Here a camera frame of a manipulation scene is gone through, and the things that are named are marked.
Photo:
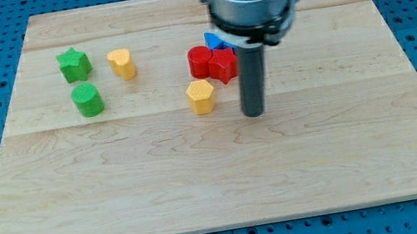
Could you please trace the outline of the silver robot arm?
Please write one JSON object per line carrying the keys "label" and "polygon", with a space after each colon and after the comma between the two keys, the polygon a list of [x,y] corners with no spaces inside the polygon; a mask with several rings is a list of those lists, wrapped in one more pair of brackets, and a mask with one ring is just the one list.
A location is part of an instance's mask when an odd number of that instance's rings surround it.
{"label": "silver robot arm", "polygon": [[293,24],[298,0],[200,0],[216,35],[234,46],[275,46]]}

